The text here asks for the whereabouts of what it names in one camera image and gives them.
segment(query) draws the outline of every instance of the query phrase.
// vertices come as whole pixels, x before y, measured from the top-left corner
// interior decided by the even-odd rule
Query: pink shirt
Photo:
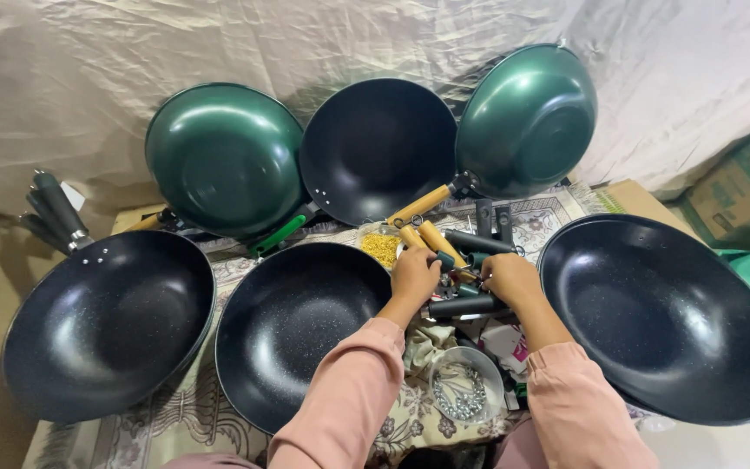
[[[297,415],[271,441],[268,469],[363,467],[403,382],[403,351],[403,330],[380,318],[341,341],[314,373]],[[533,420],[506,438],[497,469],[658,467],[623,400],[580,346],[545,347],[527,365]],[[164,469],[253,467],[223,457],[184,456]]]

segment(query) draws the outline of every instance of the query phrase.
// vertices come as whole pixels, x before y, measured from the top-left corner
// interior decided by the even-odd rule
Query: pink sleeve
[[[528,406],[549,467],[658,467],[623,400],[582,347],[555,344],[526,363]]]
[[[363,467],[403,382],[403,351],[404,331],[381,318],[341,341],[271,441],[268,469]]]

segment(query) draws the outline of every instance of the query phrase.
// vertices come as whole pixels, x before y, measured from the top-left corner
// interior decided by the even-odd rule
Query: clear plastic container
[[[476,372],[475,379],[471,370]],[[436,407],[447,418],[460,423],[475,425],[489,421],[504,405],[503,378],[499,371],[484,353],[470,347],[453,347],[437,357],[430,366],[429,385]],[[458,410],[458,398],[463,410]]]

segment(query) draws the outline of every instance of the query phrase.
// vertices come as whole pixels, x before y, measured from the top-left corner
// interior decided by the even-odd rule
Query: white cloth backdrop
[[[673,195],[750,131],[749,0],[0,0],[0,212],[31,168],[95,210],[155,197],[153,110],[195,83],[271,93],[303,123],[333,91],[399,76],[444,93],[486,61],[566,44],[599,93],[578,175]]]

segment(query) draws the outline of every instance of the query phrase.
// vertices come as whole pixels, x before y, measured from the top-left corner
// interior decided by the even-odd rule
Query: plastic bowl
[[[453,403],[458,392],[472,395],[473,381],[467,376],[467,368],[477,372],[478,382],[485,390],[485,400],[482,407],[467,418],[459,418],[453,409]],[[443,406],[434,392],[434,382],[438,375],[442,375],[441,382],[444,399],[449,405]],[[491,359],[484,353],[470,347],[453,347],[437,357],[430,367],[429,385],[434,393],[433,401],[438,410],[447,418],[468,425],[476,425],[491,420],[499,413],[503,406],[503,378]]]

